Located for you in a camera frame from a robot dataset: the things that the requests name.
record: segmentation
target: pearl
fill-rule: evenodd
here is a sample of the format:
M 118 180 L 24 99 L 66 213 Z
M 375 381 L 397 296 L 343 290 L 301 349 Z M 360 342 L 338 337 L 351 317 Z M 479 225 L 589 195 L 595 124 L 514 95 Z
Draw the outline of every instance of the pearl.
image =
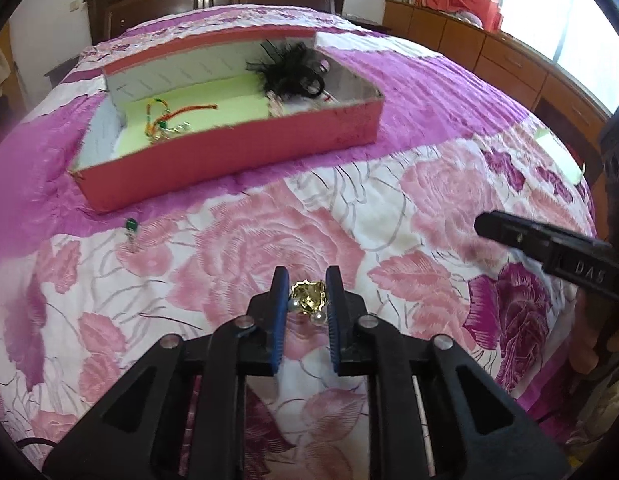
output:
M 301 310 L 303 310 L 303 306 L 300 304 L 300 300 L 298 298 L 289 298 L 289 301 L 287 303 L 287 309 L 292 314 L 297 314 Z
M 310 314 L 309 320 L 314 326 L 325 326 L 327 323 L 327 314 L 322 310 L 317 310 Z

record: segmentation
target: drawer handle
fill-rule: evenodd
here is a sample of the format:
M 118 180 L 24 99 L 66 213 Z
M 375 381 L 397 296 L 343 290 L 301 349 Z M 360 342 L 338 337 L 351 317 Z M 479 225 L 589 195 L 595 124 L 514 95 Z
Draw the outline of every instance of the drawer handle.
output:
M 506 60 L 506 61 L 509 61 L 511 64 L 513 64 L 513 65 L 514 65 L 515 67 L 517 67 L 517 68 L 523 68 L 523 66 L 522 66 L 522 65 L 521 65 L 518 61 L 513 60 L 513 59 L 512 59 L 511 57 L 509 57 L 509 56 L 505 56 L 505 60 Z
M 577 115 L 581 118 L 581 120 L 582 120 L 585 124 L 587 124 L 587 126 L 589 126 L 589 125 L 590 125 L 589 121 L 585 118 L 585 116 L 583 115 L 583 113 L 582 113 L 582 112 L 581 112 L 578 108 L 576 108 L 574 105 L 572 105 L 572 110 L 573 110 L 573 111 L 574 111 L 574 112 L 575 112 L 575 113 L 576 113 L 576 114 L 577 114 Z

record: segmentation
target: black hair accessory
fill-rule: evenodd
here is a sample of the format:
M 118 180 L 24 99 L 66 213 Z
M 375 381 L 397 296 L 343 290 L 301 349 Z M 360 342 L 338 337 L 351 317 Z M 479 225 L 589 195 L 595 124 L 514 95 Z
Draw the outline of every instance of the black hair accessory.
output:
M 325 81 L 314 70 L 313 53 L 304 43 L 275 46 L 271 41 L 262 44 L 272 62 L 247 63 L 247 70 L 258 72 L 264 80 L 265 94 L 273 92 L 282 101 L 294 96 L 316 99 L 325 90 Z M 323 65 L 319 70 L 327 71 Z

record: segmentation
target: gold brooch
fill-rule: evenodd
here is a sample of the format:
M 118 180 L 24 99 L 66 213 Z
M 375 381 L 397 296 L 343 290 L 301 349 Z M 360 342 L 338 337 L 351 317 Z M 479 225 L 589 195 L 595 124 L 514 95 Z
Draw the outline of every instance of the gold brooch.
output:
M 309 320 L 316 326 L 324 326 L 327 322 L 327 290 L 324 282 L 295 283 L 291 287 L 288 310 L 295 314 L 302 313 L 309 316 Z

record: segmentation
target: wooden dresser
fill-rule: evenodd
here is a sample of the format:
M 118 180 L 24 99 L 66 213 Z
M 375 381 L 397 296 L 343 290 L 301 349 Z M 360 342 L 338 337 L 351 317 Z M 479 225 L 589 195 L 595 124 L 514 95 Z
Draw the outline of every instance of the wooden dresser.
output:
M 437 10 L 385 0 L 391 34 L 440 52 L 541 119 L 585 163 L 600 238 L 608 235 L 598 136 L 611 114 L 559 66 L 503 33 L 491 34 Z

